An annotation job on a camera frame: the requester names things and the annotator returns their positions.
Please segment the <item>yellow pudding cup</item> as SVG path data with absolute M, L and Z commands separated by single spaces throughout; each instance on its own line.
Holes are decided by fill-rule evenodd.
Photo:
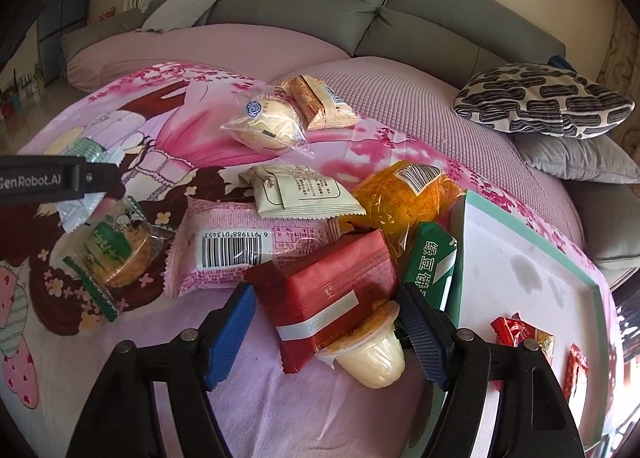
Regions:
M 355 330 L 316 354 L 332 369 L 340 366 L 369 389 L 387 388 L 405 371 L 405 354 L 395 334 L 400 306 L 383 304 Z

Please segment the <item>green biscuit pack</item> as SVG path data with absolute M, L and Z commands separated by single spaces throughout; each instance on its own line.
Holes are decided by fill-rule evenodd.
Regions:
M 457 261 L 458 243 L 437 223 L 421 222 L 402 282 L 418 288 L 436 310 L 446 308 Z

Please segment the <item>pink snack pack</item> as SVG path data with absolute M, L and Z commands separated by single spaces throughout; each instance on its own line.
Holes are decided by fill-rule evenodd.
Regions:
M 190 198 L 167 253 L 164 295 L 233 288 L 251 267 L 288 265 L 339 236 L 335 218 L 261 218 L 248 202 Z

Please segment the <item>red snack pack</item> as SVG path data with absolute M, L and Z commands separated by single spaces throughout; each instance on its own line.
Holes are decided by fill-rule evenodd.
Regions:
M 297 374 L 314 354 L 357 328 L 398 285 L 378 230 L 341 236 L 285 266 L 254 266 L 245 280 L 277 331 L 286 374 Z

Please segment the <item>clear green cookie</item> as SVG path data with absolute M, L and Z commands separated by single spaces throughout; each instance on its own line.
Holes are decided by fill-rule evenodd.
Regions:
M 115 292 L 138 282 L 174 235 L 150 223 L 134 198 L 108 200 L 94 220 L 73 231 L 62 263 L 112 322 L 122 311 Z

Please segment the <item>green silver snack pack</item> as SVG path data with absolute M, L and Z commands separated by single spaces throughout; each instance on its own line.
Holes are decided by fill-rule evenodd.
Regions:
M 85 224 L 106 194 L 118 186 L 119 165 L 125 153 L 119 146 L 105 148 L 90 137 L 81 137 L 74 140 L 64 154 L 82 161 L 79 167 L 80 197 L 56 206 L 63 230 L 71 233 Z

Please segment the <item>red cartoon snack bag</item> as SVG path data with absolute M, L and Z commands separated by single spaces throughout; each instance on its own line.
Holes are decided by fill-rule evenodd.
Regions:
M 532 339 L 537 343 L 548 362 L 552 363 L 555 336 L 521 319 L 520 314 L 515 313 L 511 317 L 497 317 L 490 323 L 490 326 L 494 330 L 498 344 L 516 348 L 525 340 Z

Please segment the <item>teal white cardboard tray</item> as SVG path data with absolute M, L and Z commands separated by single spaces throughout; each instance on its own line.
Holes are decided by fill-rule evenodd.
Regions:
M 610 418 L 620 328 L 603 276 L 476 192 L 450 213 L 457 239 L 446 308 L 449 386 L 432 382 L 426 426 L 408 457 L 581 457 Z M 490 323 L 518 313 L 555 336 L 552 363 L 528 339 L 498 344 Z M 587 356 L 584 400 L 565 399 L 572 344 Z

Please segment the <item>cream wrapped snack pack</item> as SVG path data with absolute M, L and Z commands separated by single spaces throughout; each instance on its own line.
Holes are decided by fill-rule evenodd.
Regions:
M 328 220 L 365 215 L 360 202 L 338 181 L 295 164 L 252 166 L 240 179 L 254 190 L 261 218 Z

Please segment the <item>red patterned wafer pack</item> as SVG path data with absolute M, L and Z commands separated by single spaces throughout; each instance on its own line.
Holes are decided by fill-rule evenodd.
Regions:
M 576 344 L 572 344 L 568 350 L 565 377 L 563 383 L 563 393 L 565 399 L 584 400 L 588 388 L 587 356 Z

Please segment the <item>orange snack bag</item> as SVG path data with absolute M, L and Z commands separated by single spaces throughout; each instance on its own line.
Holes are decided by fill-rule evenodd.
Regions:
M 463 195 L 464 189 L 436 166 L 401 160 L 352 190 L 364 214 L 342 216 L 341 230 L 379 230 L 392 259 L 399 261 L 412 244 L 416 226 L 447 214 Z

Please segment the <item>dark cabinet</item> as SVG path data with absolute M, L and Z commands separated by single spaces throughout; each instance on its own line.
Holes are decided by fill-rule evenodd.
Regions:
M 58 79 L 63 67 L 62 37 L 87 25 L 89 0 L 40 0 L 37 20 L 38 60 L 44 85 Z

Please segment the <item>clear wrapped round bun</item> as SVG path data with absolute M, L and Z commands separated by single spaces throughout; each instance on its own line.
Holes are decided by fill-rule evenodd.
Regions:
M 288 97 L 276 92 L 247 91 L 235 99 L 236 111 L 220 126 L 222 132 L 254 152 L 297 152 L 314 158 L 305 121 Z

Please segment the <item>orange beige snack pack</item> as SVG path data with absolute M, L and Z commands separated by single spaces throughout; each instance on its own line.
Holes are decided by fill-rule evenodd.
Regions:
M 309 131 L 350 128 L 360 120 L 323 80 L 301 74 L 284 80 L 281 88 L 302 113 Z

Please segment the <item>light grey cushion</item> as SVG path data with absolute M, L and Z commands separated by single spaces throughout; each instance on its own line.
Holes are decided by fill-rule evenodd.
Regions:
M 166 33 L 191 28 L 218 0 L 167 0 L 143 23 L 141 31 Z

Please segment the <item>pink sofa cover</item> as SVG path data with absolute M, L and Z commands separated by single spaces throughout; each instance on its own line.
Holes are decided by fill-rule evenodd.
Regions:
M 130 31 L 105 39 L 85 28 L 62 44 L 67 79 L 85 92 L 171 60 L 271 83 L 311 74 L 360 114 L 424 140 L 524 202 L 578 246 L 585 243 L 579 214 L 557 178 L 526 166 L 509 137 L 460 118 L 452 109 L 456 88 L 401 62 L 351 58 L 314 36 L 241 24 Z

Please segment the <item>grey throw pillow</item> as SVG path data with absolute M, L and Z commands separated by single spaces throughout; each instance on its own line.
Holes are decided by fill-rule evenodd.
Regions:
M 639 167 L 606 135 L 586 140 L 541 134 L 515 134 L 524 163 L 563 181 L 635 185 Z

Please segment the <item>black white patterned pillow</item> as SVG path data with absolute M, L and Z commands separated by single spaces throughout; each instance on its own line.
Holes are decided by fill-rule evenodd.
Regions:
M 622 124 L 634 102 L 575 71 L 526 62 L 474 74 L 454 111 L 506 134 L 588 140 Z

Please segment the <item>grey sofa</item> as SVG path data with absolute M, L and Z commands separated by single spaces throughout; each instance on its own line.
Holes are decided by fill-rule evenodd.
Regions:
M 166 1 L 86 28 L 99 39 L 141 31 Z M 351 58 L 401 62 L 456 89 L 480 70 L 543 64 L 566 52 L 560 40 L 494 0 L 218 0 L 191 28 L 222 24 L 314 36 Z M 636 270 L 639 201 L 631 185 L 558 180 L 582 221 L 583 247 L 593 262 L 610 272 Z

